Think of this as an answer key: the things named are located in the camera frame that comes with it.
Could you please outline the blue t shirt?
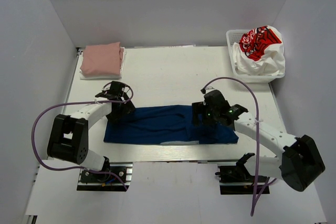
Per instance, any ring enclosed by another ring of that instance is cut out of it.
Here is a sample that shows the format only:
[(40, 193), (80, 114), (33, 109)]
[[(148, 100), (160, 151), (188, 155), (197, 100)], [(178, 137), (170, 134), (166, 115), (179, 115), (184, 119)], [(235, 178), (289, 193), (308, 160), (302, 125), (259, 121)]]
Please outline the blue t shirt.
[(239, 137), (221, 124), (192, 124), (190, 105), (136, 108), (114, 124), (108, 121), (105, 143), (133, 145), (236, 144)]

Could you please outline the white red print t shirt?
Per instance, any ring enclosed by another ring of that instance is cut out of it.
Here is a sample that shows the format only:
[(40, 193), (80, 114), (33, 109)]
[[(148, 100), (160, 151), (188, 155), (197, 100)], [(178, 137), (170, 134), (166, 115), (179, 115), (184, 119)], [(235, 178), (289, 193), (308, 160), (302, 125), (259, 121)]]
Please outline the white red print t shirt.
[(285, 74), (281, 33), (272, 26), (253, 28), (232, 43), (233, 66), (238, 75), (278, 77)]

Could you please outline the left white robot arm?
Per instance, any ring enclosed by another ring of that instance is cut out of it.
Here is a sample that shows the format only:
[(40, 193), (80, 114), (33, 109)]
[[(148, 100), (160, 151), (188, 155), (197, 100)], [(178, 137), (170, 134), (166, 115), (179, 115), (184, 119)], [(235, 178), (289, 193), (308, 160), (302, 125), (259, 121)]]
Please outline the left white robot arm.
[(95, 97), (101, 100), (90, 102), (70, 115), (59, 114), (55, 117), (47, 154), (93, 170), (93, 176), (104, 182), (110, 178), (111, 168), (107, 157), (89, 149), (89, 130), (103, 117), (111, 124), (118, 124), (135, 111), (135, 106), (131, 101), (133, 90), (119, 81), (110, 82), (109, 88)]

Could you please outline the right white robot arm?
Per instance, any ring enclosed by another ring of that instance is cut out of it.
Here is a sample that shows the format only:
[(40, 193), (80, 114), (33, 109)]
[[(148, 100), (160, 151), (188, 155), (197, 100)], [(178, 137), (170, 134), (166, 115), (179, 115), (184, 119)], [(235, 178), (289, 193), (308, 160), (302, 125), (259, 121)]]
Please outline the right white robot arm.
[(239, 104), (230, 105), (218, 90), (204, 95), (204, 101), (192, 103), (192, 123), (196, 126), (222, 125), (258, 141), (274, 153), (261, 157), (247, 153), (240, 158), (231, 173), (218, 172), (221, 181), (250, 181), (256, 174), (283, 180), (296, 191), (304, 191), (326, 169), (315, 141), (297, 137), (274, 127), (257, 123), (254, 116)]

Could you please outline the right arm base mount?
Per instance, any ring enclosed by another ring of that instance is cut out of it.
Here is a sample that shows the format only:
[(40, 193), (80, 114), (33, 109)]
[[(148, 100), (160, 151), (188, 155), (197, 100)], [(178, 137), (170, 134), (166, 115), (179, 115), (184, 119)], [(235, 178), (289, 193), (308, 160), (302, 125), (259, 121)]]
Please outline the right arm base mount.
[(252, 195), (255, 178), (249, 173), (245, 174), (236, 166), (219, 166), (215, 172), (219, 180), (221, 195)]

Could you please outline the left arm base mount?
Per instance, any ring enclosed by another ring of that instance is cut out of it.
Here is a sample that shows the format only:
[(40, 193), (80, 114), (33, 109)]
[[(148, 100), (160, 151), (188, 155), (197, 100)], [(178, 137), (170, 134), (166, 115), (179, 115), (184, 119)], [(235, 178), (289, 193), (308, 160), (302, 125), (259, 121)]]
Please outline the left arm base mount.
[[(118, 175), (126, 188), (130, 186), (132, 178), (132, 163), (111, 163), (110, 171)], [(94, 174), (86, 169), (82, 169), (79, 174), (77, 191), (107, 191), (125, 192), (123, 184), (113, 175)]]

